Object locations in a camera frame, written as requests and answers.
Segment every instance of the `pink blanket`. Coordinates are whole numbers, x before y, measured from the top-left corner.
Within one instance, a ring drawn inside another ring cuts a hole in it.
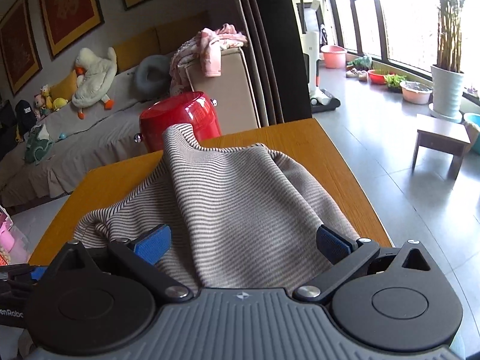
[[[188,42],[185,42],[175,53],[170,62],[170,96],[176,96],[189,88],[186,66],[200,57],[202,71],[206,77],[221,75],[221,51],[232,47],[242,47],[247,38],[237,32],[232,24],[224,24],[222,28],[212,31],[204,28]]]

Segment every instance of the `wooden table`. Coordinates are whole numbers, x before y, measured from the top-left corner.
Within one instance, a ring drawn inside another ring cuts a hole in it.
[[[412,172],[417,162],[419,146],[422,146],[452,154],[448,176],[456,179],[468,145],[470,139],[463,124],[417,114],[417,142],[413,152]]]
[[[315,119],[225,135],[206,140],[202,145],[231,147],[257,142],[288,154],[307,168],[334,198],[362,237],[375,239],[383,246],[391,246],[363,190]],[[83,215],[123,199],[148,176],[161,157],[162,152],[157,151],[90,171],[45,232],[30,258],[30,264],[49,264],[63,244],[72,238],[74,228]]]

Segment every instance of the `tall bamboo plant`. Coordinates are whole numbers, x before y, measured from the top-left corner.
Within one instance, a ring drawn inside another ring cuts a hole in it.
[[[460,73],[462,57],[461,13],[465,0],[440,0],[438,10],[437,67]]]

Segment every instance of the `silver screw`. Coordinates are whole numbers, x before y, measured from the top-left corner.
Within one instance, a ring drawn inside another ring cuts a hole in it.
[[[188,290],[182,286],[170,286],[165,290],[169,298],[184,298],[188,295]]]
[[[297,288],[297,294],[303,296],[304,298],[316,298],[322,292],[320,288],[315,286],[301,286]]]

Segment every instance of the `ribbed white planter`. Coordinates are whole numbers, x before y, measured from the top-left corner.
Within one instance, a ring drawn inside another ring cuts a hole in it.
[[[433,104],[429,104],[430,114],[440,119],[459,123],[460,102],[463,95],[463,73],[453,73],[431,66],[433,79]]]

